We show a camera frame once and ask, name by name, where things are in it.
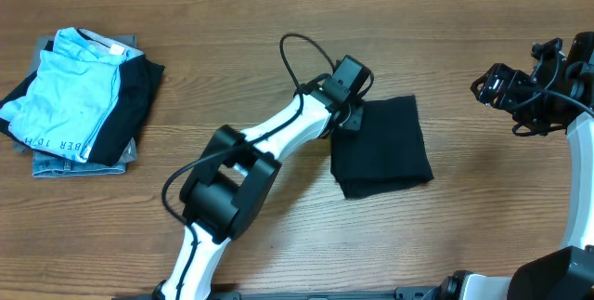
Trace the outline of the black t-shirt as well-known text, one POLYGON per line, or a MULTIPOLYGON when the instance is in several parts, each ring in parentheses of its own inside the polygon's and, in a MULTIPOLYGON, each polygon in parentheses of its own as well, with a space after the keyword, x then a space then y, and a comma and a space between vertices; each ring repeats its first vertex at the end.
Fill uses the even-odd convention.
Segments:
POLYGON ((347 199, 433 180, 413 95, 367 102, 359 130, 331 134, 330 155, 330 171, 347 199))

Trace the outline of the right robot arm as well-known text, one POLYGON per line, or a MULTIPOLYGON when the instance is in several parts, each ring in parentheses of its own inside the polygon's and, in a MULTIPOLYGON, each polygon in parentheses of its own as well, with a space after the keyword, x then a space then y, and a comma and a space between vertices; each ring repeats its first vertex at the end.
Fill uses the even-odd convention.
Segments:
POLYGON ((516 137, 562 131, 569 148, 568 211, 559 248, 509 277, 459 270, 428 299, 584 300, 593 296, 593 34, 534 43, 529 72, 496 63, 470 86, 475 99, 511 115, 516 137))

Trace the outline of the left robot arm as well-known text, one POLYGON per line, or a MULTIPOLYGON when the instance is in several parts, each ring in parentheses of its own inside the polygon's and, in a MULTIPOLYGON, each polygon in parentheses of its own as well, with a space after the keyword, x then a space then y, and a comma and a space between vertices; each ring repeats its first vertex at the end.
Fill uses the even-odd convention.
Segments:
POLYGON ((175 215, 184 239, 172 274, 150 298, 208 298, 225 248, 261 211, 282 161, 335 128, 359 130, 361 98, 372 83, 371 70, 346 56, 331 73, 298 85, 291 102, 265 122, 217 129, 199 159, 167 180, 186 178, 179 192, 184 209, 175 215))

